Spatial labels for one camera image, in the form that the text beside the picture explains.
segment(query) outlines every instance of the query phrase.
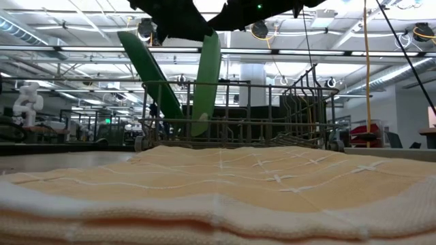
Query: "wire rack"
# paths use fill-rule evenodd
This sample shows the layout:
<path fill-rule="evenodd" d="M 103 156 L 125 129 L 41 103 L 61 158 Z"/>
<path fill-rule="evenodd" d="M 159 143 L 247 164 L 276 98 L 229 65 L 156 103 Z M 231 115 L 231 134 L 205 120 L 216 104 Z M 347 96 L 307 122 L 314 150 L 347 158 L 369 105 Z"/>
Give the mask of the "wire rack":
<path fill-rule="evenodd" d="M 238 148 L 244 146 L 303 146 L 308 148 L 327 148 L 328 135 L 335 130 L 335 124 L 326 120 L 327 100 L 332 104 L 334 122 L 334 96 L 339 92 L 335 88 L 326 88 L 314 81 L 309 82 L 309 74 L 315 76 L 315 66 L 295 81 L 291 86 L 254 85 L 248 83 L 219 83 L 225 87 L 224 106 L 215 107 L 213 115 L 198 120 L 192 118 L 191 100 L 187 99 L 181 109 L 184 118 L 165 118 L 161 114 L 162 87 L 177 82 L 144 82 L 144 101 L 147 101 L 147 86 L 159 87 L 156 116 L 145 117 L 147 105 L 143 107 L 142 124 L 144 136 L 137 137 L 135 148 L 142 151 L 159 145 L 181 146 L 188 148 Z M 216 86 L 217 84 L 186 82 L 186 98 L 190 98 L 197 85 Z M 247 88 L 246 106 L 234 107 L 229 102 L 230 87 Z M 254 89 L 263 89 L 266 93 L 265 106 L 252 106 Z M 194 123 L 207 123 L 207 130 L 197 137 L 191 135 Z"/>

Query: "towel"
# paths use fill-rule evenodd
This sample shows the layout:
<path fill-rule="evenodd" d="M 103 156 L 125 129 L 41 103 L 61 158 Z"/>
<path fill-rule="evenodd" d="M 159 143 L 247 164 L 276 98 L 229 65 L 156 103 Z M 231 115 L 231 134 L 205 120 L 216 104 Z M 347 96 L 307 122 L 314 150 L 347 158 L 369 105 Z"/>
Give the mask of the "towel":
<path fill-rule="evenodd" d="M 0 177 L 1 244 L 434 244 L 436 165 L 160 146 Z"/>

